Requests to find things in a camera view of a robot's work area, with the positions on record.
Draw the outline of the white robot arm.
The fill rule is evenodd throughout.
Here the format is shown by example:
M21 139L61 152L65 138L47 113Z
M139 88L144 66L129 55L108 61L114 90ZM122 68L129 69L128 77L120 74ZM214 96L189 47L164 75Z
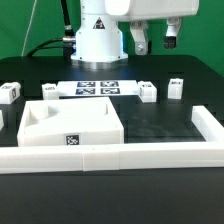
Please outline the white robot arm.
M148 21L167 20L164 45L176 47L184 16L196 15L199 0L80 0L81 26L76 32L72 62L90 69L107 69L128 60L119 22L129 22L135 53L149 52Z

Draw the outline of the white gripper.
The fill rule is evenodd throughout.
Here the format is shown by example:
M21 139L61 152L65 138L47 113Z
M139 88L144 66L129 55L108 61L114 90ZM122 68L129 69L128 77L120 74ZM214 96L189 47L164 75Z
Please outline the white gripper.
M164 48L174 49L182 25L181 17L196 15L199 0L105 0L105 8L117 21L132 21L130 32L135 43L135 53L146 55L148 23L143 20L168 18Z

